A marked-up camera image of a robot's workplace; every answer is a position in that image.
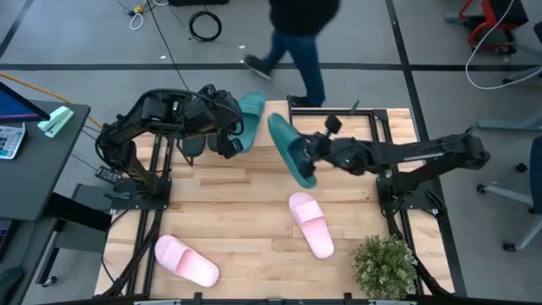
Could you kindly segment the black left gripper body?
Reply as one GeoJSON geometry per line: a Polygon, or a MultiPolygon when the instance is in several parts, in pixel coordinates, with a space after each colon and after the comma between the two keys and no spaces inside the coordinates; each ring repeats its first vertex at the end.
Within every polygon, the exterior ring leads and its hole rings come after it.
{"type": "Polygon", "coordinates": [[[229,91],[217,90],[215,86],[204,86],[199,92],[210,101],[217,126],[226,129],[232,136],[244,131],[244,121],[238,101],[229,91]]]}

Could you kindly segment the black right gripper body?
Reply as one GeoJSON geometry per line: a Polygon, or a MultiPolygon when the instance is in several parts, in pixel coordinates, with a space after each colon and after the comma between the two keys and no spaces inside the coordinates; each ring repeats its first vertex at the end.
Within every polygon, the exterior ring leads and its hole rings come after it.
{"type": "Polygon", "coordinates": [[[317,161],[325,161],[333,166],[339,164],[330,150],[333,142],[331,135],[332,132],[327,130],[324,133],[317,131],[303,136],[303,154],[307,164],[314,164],[317,161]]]}

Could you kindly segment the green slide sandal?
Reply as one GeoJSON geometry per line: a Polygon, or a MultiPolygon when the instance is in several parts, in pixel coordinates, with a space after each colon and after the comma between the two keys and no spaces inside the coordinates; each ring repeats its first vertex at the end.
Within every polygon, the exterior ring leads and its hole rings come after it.
{"type": "Polygon", "coordinates": [[[310,163],[306,155],[302,134],[277,113],[267,118],[268,131],[287,169],[297,184],[306,189],[317,185],[314,174],[304,175],[301,168],[310,163]]]}
{"type": "Polygon", "coordinates": [[[242,153],[248,153],[255,141],[257,129],[263,116],[266,99],[259,91],[252,91],[243,96],[239,101],[243,125],[236,125],[235,135],[231,139],[239,139],[243,147],[242,153]]]}

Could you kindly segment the pink slide sandal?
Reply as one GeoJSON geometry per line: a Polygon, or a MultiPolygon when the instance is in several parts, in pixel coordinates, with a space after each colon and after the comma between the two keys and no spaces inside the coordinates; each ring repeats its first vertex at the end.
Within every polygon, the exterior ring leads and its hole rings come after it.
{"type": "Polygon", "coordinates": [[[297,192],[290,195],[289,207],[312,254],[321,260],[330,258],[335,246],[324,212],[316,199],[307,193],[297,192]]]}
{"type": "Polygon", "coordinates": [[[212,287],[218,281],[218,267],[174,236],[160,236],[154,254],[166,270],[199,286],[212,287]]]}

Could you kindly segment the black floor box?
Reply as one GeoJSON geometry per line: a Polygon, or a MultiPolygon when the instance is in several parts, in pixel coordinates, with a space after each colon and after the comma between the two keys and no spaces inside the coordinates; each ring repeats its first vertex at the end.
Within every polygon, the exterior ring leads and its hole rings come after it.
{"type": "Polygon", "coordinates": [[[225,5],[230,2],[230,0],[168,0],[170,5],[181,7],[181,6],[193,6],[193,5],[225,5]]]}

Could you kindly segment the person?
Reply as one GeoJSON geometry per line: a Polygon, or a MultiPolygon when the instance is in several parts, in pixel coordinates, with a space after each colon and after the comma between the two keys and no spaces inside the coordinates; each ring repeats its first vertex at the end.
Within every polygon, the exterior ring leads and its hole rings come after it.
{"type": "Polygon", "coordinates": [[[339,12],[340,0],[268,0],[268,3],[274,28],[270,51],[264,58],[247,54],[243,64],[269,80],[276,64],[288,53],[300,72],[306,94],[287,98],[294,107],[319,108],[326,96],[317,38],[339,12]]]}

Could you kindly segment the black power adapter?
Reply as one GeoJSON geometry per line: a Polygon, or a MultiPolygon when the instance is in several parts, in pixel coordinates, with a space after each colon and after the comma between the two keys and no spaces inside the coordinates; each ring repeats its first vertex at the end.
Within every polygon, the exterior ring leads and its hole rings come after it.
{"type": "Polygon", "coordinates": [[[124,177],[122,175],[104,166],[100,166],[98,168],[95,176],[98,179],[104,180],[112,185],[117,185],[118,183],[124,181],[124,177]]]}

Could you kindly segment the small green potted plant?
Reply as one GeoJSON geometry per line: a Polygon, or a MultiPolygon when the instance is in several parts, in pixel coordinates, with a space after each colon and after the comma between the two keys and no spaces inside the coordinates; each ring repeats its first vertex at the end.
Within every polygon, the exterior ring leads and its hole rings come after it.
{"type": "Polygon", "coordinates": [[[418,261],[402,239],[368,236],[352,254],[352,278],[368,297],[398,300],[416,291],[418,261]]]}

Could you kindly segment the mint green stapler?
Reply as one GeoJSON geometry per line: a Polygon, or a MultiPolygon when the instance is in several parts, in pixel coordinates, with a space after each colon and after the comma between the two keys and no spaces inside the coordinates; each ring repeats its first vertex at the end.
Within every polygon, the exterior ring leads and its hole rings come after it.
{"type": "Polygon", "coordinates": [[[74,112],[70,108],[62,106],[50,113],[50,120],[42,121],[37,127],[44,132],[45,136],[54,138],[70,121],[73,115],[74,112]]]}

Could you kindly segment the grey office chair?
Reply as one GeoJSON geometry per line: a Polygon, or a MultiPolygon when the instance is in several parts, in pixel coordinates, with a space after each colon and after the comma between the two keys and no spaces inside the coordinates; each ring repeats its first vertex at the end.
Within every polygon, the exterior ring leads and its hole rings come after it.
{"type": "MultiPolygon", "coordinates": [[[[542,21],[534,25],[534,34],[536,35],[540,44],[542,45],[542,21]]],[[[509,75],[508,77],[502,80],[502,84],[503,85],[515,84],[523,80],[527,80],[534,76],[537,76],[538,78],[542,78],[542,50],[537,50],[537,49],[525,46],[523,44],[518,44],[516,46],[516,49],[518,49],[522,53],[526,53],[531,58],[535,58],[539,62],[539,65],[534,66],[533,68],[530,68],[530,69],[519,71],[512,75],[509,75]]]]}
{"type": "Polygon", "coordinates": [[[525,168],[529,177],[529,195],[498,186],[478,184],[476,187],[476,191],[480,194],[491,192],[529,205],[529,212],[534,216],[533,221],[518,243],[504,242],[502,244],[502,248],[506,252],[523,250],[542,231],[542,136],[533,140],[529,165],[526,165],[525,168]]]}

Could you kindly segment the black desk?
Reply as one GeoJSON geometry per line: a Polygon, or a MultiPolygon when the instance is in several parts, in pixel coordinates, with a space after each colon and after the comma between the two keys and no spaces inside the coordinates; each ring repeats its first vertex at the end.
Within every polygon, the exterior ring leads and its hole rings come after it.
{"type": "Polygon", "coordinates": [[[91,110],[81,104],[68,107],[74,115],[55,137],[47,137],[36,122],[27,123],[16,158],[0,159],[0,219],[41,217],[91,110]]]}

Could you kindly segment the computer monitor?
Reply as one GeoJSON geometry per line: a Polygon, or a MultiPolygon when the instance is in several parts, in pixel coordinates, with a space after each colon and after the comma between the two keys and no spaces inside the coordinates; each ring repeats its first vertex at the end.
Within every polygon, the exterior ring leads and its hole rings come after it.
{"type": "Polygon", "coordinates": [[[39,122],[50,115],[0,81],[0,123],[39,122]]]}

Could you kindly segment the white calculator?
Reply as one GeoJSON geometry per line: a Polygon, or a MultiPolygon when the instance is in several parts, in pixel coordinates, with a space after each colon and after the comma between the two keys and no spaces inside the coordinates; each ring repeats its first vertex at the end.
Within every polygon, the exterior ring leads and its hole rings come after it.
{"type": "Polygon", "coordinates": [[[15,159],[25,137],[26,123],[0,125],[0,159],[15,159]]]}

